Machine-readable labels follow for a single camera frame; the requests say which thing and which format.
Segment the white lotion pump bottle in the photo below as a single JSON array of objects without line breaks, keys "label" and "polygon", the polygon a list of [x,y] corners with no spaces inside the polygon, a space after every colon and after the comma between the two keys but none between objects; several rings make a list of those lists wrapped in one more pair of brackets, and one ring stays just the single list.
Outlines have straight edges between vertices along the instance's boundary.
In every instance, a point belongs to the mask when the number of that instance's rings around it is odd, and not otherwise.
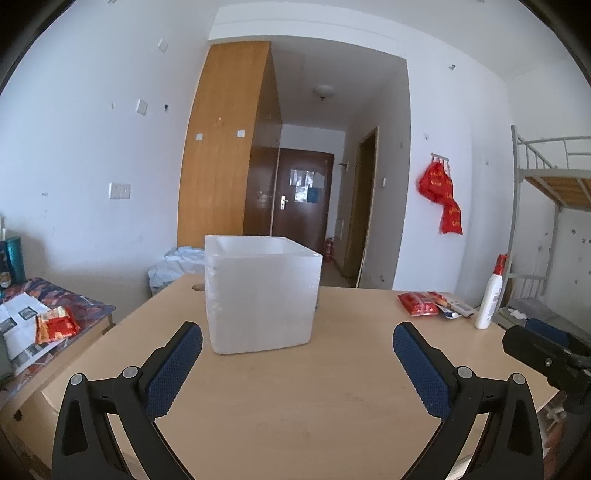
[{"label": "white lotion pump bottle", "polygon": [[501,254],[498,256],[493,274],[487,283],[485,294],[475,320],[475,327],[479,330],[487,329],[491,324],[492,317],[495,313],[495,309],[504,284],[503,275],[506,260],[506,254]]}]

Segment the red orange packet on side table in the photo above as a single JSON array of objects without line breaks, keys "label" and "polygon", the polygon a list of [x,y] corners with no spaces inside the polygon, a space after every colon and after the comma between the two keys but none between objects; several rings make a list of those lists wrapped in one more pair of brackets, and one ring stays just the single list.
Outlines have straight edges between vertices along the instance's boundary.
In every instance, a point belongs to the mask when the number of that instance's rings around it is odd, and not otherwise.
[{"label": "red orange packet on side table", "polygon": [[38,345],[61,341],[80,331],[69,307],[58,306],[35,317],[35,343]]}]

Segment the white remote control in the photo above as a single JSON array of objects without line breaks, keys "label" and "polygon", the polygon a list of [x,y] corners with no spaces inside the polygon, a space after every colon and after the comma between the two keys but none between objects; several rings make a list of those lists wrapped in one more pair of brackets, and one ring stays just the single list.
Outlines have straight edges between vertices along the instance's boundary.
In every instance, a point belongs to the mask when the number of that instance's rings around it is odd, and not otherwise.
[{"label": "white remote control", "polygon": [[449,298],[447,300],[448,307],[457,314],[469,318],[476,313],[476,309],[466,304],[463,301]]}]

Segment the blue white small packet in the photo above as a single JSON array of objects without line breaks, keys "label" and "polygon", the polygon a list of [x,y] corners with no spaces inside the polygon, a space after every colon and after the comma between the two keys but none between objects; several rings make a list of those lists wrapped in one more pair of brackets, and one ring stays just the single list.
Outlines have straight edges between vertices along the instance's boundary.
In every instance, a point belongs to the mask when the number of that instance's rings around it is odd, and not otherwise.
[{"label": "blue white small packet", "polygon": [[458,319],[461,317],[460,313],[458,313],[454,310],[448,309],[446,307],[443,307],[441,305],[438,305],[438,309],[441,312],[441,314],[449,320],[454,320],[454,319]]}]

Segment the red orange small packet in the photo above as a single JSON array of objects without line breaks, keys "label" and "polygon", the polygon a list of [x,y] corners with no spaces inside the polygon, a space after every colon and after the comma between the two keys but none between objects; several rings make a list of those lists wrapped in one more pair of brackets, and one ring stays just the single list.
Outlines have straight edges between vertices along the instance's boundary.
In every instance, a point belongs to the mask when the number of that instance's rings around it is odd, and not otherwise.
[{"label": "red orange small packet", "polygon": [[438,305],[445,308],[449,306],[449,301],[444,295],[434,291],[428,291],[428,294],[431,297],[432,301],[437,303]]}]

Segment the white printed leaflet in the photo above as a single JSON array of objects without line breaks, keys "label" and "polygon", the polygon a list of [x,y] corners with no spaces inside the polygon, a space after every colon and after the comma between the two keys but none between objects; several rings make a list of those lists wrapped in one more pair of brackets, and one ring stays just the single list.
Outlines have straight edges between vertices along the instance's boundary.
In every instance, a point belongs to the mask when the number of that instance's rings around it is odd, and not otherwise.
[{"label": "white printed leaflet", "polygon": [[35,317],[50,310],[36,298],[21,293],[2,303],[0,310],[1,334],[15,376],[61,343],[61,340],[42,344],[35,342]]}]

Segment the light blue covered bin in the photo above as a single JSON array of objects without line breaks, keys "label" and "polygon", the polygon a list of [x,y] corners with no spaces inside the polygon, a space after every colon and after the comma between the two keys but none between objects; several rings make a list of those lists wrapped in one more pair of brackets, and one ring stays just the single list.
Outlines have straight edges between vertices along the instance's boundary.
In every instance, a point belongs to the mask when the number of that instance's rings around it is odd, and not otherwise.
[{"label": "light blue covered bin", "polygon": [[148,285],[152,295],[184,275],[204,275],[204,249],[182,246],[169,250],[148,270]]}]

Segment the metal bunk bed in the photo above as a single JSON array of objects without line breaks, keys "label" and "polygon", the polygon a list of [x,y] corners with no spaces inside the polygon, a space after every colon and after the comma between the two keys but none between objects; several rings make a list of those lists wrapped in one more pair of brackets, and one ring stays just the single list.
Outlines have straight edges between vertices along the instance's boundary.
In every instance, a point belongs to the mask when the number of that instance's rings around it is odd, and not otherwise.
[{"label": "metal bunk bed", "polygon": [[526,139],[511,127],[514,186],[499,315],[590,338],[590,136]]}]

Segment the teal cylinder can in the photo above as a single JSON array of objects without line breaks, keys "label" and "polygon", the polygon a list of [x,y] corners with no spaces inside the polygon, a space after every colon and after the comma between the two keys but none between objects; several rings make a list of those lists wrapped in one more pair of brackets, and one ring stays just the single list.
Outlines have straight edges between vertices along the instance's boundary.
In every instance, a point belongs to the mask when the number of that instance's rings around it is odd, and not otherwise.
[{"label": "teal cylinder can", "polygon": [[1,287],[22,285],[26,282],[22,242],[20,237],[1,242]]}]

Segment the white foam box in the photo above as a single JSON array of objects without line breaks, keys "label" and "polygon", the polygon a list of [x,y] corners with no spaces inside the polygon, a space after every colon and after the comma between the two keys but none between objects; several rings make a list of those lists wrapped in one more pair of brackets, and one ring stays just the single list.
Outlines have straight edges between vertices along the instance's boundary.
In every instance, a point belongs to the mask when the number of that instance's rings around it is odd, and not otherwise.
[{"label": "white foam box", "polygon": [[286,237],[207,235],[204,291],[209,337],[221,355],[311,340],[322,255]]}]

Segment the red fire extinguisher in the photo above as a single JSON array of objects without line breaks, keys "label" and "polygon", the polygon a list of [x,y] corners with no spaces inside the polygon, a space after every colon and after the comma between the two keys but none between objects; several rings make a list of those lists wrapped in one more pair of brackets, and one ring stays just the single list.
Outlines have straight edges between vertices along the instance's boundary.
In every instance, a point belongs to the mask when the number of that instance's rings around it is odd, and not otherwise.
[{"label": "red fire extinguisher", "polygon": [[332,254],[334,254],[334,239],[325,239],[324,246],[324,261],[325,263],[332,263]]}]

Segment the brown side door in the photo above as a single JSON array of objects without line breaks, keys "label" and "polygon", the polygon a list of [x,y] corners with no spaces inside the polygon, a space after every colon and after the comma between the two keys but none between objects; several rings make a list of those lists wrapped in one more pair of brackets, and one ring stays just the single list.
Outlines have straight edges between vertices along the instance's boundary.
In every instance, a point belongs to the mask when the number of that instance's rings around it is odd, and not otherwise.
[{"label": "brown side door", "polygon": [[378,128],[374,128],[363,138],[356,156],[348,241],[344,265],[342,265],[342,275],[352,287],[356,287],[360,280],[363,254],[365,254],[370,230],[377,167],[378,131]]}]

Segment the dark brown entrance door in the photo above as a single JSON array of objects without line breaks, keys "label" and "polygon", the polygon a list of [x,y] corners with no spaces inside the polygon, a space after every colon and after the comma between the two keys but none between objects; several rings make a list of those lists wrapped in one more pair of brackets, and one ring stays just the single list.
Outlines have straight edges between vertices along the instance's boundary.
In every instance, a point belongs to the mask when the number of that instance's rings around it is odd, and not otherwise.
[{"label": "dark brown entrance door", "polygon": [[273,236],[324,251],[334,161],[332,153],[280,149]]}]

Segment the ceiling lamp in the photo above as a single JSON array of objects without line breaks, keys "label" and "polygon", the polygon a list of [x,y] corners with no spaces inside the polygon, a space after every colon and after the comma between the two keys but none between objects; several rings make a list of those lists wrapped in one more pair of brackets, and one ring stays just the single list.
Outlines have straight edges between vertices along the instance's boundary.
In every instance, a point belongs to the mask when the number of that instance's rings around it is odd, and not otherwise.
[{"label": "ceiling lamp", "polygon": [[317,84],[312,88],[312,94],[315,98],[318,98],[319,101],[324,102],[335,96],[335,88],[329,84]]}]

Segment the white wall switch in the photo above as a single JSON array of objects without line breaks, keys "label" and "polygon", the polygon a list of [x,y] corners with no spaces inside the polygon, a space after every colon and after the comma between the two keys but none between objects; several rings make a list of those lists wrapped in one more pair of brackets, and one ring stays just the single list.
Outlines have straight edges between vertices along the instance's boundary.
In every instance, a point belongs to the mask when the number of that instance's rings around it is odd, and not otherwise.
[{"label": "white wall switch", "polygon": [[145,116],[147,113],[147,108],[148,108],[148,105],[143,99],[137,100],[137,104],[136,104],[136,108],[135,108],[136,113],[138,113],[139,115]]}]

